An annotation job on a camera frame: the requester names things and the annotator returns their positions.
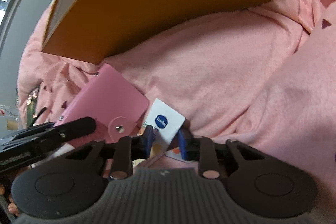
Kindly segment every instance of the pink bedsheet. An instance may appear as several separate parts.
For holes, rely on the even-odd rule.
[[[40,52],[48,8],[22,56],[18,94],[41,86],[38,123],[56,121],[98,67]],[[153,102],[183,114],[196,135],[236,138],[309,172],[318,213],[336,206],[336,3],[272,0],[190,20],[104,62]],[[144,165],[182,164],[161,157]]]

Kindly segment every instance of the pink card holder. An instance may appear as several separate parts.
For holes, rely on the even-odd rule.
[[[107,143],[117,142],[137,129],[137,121],[148,107],[148,99],[108,64],[104,64],[95,77],[63,112],[55,126],[89,116],[96,120],[93,134],[73,140],[77,147],[95,139]]]

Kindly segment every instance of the vaseline logo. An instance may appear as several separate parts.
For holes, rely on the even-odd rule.
[[[168,124],[168,120],[163,115],[157,115],[155,118],[155,123],[159,128],[165,128]]]

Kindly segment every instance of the pink blanket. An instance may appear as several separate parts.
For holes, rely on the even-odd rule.
[[[40,52],[50,13],[22,56],[18,91],[41,86],[38,123],[56,121],[98,67]],[[273,0],[173,27],[104,61],[153,102],[183,114],[195,135],[239,139],[309,172],[317,212],[336,218],[335,0]],[[159,157],[147,166],[179,166]]]

